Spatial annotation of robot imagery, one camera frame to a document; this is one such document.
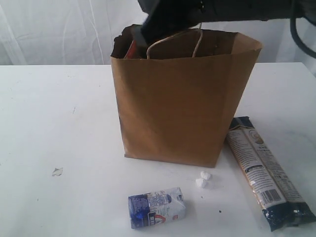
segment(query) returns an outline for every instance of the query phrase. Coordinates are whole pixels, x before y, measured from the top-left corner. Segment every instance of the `white marshmallow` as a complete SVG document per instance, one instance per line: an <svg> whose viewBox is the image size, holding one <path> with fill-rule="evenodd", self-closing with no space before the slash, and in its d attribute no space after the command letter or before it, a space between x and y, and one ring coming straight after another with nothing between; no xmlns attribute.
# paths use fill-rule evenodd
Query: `white marshmallow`
<svg viewBox="0 0 316 237"><path fill-rule="evenodd" d="M207 184L207 181L205 179L196 179L196 184L200 188L204 188Z"/></svg>
<svg viewBox="0 0 316 237"><path fill-rule="evenodd" d="M205 172L205 171L202 171L202 172L201 172L201 177L202 177L203 179L205 179L205 180L209 180L210 178L212 178L212 175L209 174L209 173L207 173L207 172Z"/></svg>

